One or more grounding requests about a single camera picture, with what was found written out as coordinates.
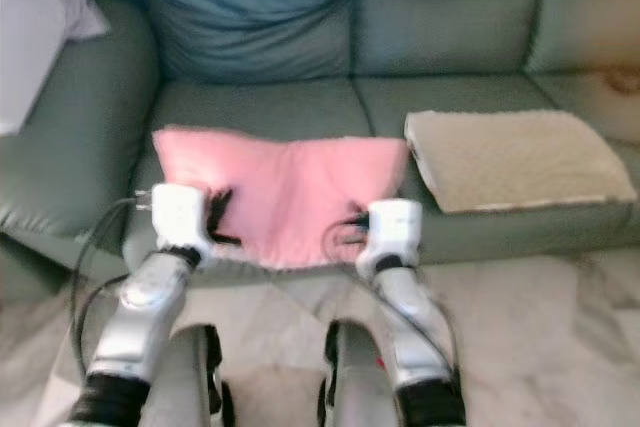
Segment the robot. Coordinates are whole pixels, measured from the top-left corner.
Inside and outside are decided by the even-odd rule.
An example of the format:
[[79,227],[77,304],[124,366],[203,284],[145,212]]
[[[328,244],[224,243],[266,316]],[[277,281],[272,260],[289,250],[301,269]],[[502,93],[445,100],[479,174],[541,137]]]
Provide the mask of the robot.
[[[118,307],[95,350],[85,384],[60,427],[137,427],[172,326],[185,305],[188,280],[211,261],[208,195],[157,184],[151,191],[158,250],[120,289]],[[318,395],[320,427],[457,427],[466,425],[460,376],[430,340],[435,304],[416,277],[420,204],[372,203],[359,280],[384,302],[381,326],[336,319],[327,333],[327,374]],[[232,427],[233,403],[218,372],[214,327],[203,327],[211,425]]]

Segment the seat cushion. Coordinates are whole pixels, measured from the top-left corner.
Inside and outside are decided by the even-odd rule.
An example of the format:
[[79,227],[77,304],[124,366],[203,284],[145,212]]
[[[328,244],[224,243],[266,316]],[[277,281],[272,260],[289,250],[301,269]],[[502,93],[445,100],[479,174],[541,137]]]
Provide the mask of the seat cushion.
[[558,107],[605,137],[640,145],[640,93],[617,92],[601,72],[536,75],[532,80]]
[[[408,112],[498,112],[554,108],[523,76],[357,79],[376,135],[402,136]],[[445,215],[411,162],[403,195],[423,204],[422,260],[444,262],[612,244],[628,205],[582,205],[501,214]]]
[[[173,82],[158,99],[134,179],[136,189],[163,180],[150,133],[168,124],[232,129],[280,141],[371,135],[346,79],[246,86]],[[150,215],[136,212],[123,247],[129,266],[140,265],[154,243]]]
[[77,237],[128,194],[158,83],[144,15],[99,0],[111,30],[67,43],[20,135],[0,138],[0,228]]

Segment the couch armrest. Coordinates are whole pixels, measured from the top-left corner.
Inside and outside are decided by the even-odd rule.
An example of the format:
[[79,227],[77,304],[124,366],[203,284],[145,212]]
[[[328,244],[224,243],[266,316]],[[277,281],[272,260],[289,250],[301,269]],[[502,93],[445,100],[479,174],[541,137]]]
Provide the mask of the couch armrest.
[[98,4],[110,32],[67,43],[21,133],[0,138],[0,229],[75,237],[128,193],[157,48],[139,9]]

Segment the white pillow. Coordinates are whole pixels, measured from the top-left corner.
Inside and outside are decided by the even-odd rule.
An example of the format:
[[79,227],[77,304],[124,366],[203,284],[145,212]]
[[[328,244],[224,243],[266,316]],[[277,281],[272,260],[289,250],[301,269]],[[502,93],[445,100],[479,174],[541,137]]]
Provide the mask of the white pillow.
[[93,0],[0,0],[0,135],[20,131],[67,39],[104,34]]

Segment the marble floor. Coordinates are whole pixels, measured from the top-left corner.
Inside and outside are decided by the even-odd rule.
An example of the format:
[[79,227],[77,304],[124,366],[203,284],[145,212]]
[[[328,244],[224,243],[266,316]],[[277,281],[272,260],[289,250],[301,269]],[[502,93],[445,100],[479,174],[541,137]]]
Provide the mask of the marble floor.
[[[640,248],[421,273],[453,317],[469,425],[639,425]],[[358,307],[353,292],[345,278],[309,277],[235,296],[241,308],[224,311],[219,330],[238,427],[315,425],[326,325],[339,306]],[[0,426],[33,418],[65,334],[66,304],[63,291],[2,307]],[[194,305],[223,308],[212,299]]]

